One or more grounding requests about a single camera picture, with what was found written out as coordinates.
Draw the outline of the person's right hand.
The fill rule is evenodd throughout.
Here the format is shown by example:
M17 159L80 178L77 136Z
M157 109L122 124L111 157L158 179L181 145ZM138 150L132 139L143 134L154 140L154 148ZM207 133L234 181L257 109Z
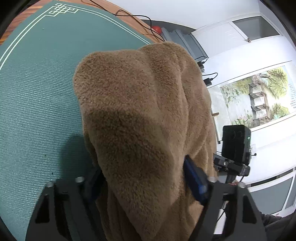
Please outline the person's right hand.
M232 183L229 183L229 185L231 186L238 186L239 182L232 182Z

